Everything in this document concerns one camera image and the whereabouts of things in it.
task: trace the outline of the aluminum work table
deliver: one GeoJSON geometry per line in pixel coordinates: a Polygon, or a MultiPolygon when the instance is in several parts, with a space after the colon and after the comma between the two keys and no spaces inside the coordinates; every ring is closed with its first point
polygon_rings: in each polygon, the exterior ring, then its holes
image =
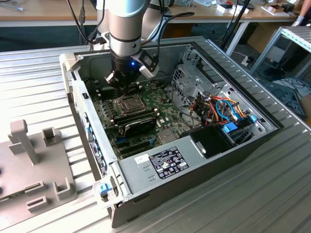
{"type": "MultiPolygon", "coordinates": [[[[7,122],[26,119],[29,132],[61,130],[78,198],[3,232],[257,233],[310,231],[311,129],[251,78],[211,41],[195,41],[270,111],[284,129],[244,162],[161,205],[132,222],[111,229],[106,210],[97,207],[94,182],[69,104],[58,56],[86,51],[70,47],[0,53],[1,141],[7,122]]],[[[211,77],[217,73],[206,69],[211,77]]]]}

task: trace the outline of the blue connector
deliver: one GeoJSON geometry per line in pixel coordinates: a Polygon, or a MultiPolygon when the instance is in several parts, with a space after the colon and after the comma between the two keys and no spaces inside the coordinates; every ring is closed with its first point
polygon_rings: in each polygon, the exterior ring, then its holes
{"type": "Polygon", "coordinates": [[[255,117],[254,115],[251,115],[251,120],[255,123],[257,121],[257,117],[255,117]]]}
{"type": "Polygon", "coordinates": [[[154,144],[155,139],[156,139],[156,137],[151,138],[151,139],[149,140],[149,142],[150,142],[150,146],[152,146],[152,145],[154,144]]]}
{"type": "Polygon", "coordinates": [[[109,183],[103,183],[101,186],[99,186],[99,194],[105,195],[107,192],[109,192],[113,187],[109,183]]]}
{"type": "Polygon", "coordinates": [[[225,124],[223,129],[226,133],[230,133],[234,130],[237,130],[238,127],[233,122],[231,122],[231,123],[225,124]]]}

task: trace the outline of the cpu socket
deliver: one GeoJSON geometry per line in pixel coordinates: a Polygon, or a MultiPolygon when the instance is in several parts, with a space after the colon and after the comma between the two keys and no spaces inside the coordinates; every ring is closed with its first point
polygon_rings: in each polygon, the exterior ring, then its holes
{"type": "Polygon", "coordinates": [[[119,106],[124,114],[136,113],[146,109],[146,105],[137,94],[120,98],[119,106]]]}

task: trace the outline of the box on desk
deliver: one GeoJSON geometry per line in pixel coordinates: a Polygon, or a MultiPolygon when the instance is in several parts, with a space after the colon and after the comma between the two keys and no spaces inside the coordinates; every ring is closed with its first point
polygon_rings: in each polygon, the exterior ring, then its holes
{"type": "Polygon", "coordinates": [[[229,13],[232,9],[231,4],[219,4],[216,8],[217,11],[220,11],[221,13],[229,13]]]}
{"type": "MultiPolygon", "coordinates": [[[[230,10],[230,14],[233,15],[234,12],[235,12],[235,15],[238,15],[240,13],[241,9],[243,8],[243,6],[242,5],[238,5],[237,10],[235,10],[235,8],[236,8],[236,5],[233,5],[232,9],[230,10]]],[[[243,12],[243,14],[247,14],[248,12],[249,12],[249,10],[246,8],[245,11],[243,12]]]]}
{"type": "Polygon", "coordinates": [[[266,4],[264,6],[264,8],[268,11],[270,11],[271,13],[279,13],[279,12],[283,12],[284,8],[279,6],[276,3],[272,3],[272,4],[266,4]]]}

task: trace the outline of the desk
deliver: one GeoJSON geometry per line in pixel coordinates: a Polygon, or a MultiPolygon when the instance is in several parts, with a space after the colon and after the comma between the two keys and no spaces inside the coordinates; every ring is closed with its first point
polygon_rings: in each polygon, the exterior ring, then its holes
{"type": "MultiPolygon", "coordinates": [[[[293,16],[273,16],[268,12],[261,9],[261,5],[256,5],[255,9],[252,12],[244,15],[240,19],[240,26],[236,31],[236,34],[227,49],[227,55],[231,55],[234,51],[238,41],[240,40],[241,36],[243,35],[245,29],[247,28],[250,22],[288,22],[288,21],[295,21],[295,17],[293,16]]],[[[172,6],[170,7],[170,14],[176,15],[183,12],[194,12],[193,16],[190,17],[180,17],[175,18],[170,23],[229,23],[232,19],[232,14],[230,13],[221,13],[220,11],[216,10],[216,6],[212,5],[209,7],[205,7],[200,5],[196,2],[192,2],[190,7],[183,7],[183,6],[172,6]]]]}
{"type": "MultiPolygon", "coordinates": [[[[81,0],[70,0],[79,16],[81,0]]],[[[75,25],[65,0],[19,0],[23,11],[0,7],[0,27],[68,26],[75,25]]],[[[97,24],[97,12],[85,1],[85,25],[97,24]]]]}

